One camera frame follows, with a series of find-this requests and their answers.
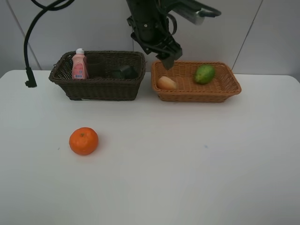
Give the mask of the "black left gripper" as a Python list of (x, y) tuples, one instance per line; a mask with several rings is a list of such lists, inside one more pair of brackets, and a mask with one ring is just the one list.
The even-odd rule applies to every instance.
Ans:
[(146, 54), (156, 53), (166, 70), (182, 56), (181, 46), (174, 40), (177, 21), (165, 6), (166, 0), (128, 0), (131, 16), (127, 19), (134, 39)]

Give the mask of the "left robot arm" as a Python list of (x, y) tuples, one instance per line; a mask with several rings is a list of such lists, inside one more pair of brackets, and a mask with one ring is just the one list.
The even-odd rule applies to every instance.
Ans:
[(171, 69), (182, 56), (182, 48), (173, 38), (177, 31), (175, 17), (160, 0), (128, 0), (127, 5), (131, 13), (127, 19), (133, 30), (131, 38), (147, 55), (156, 53), (165, 69)]

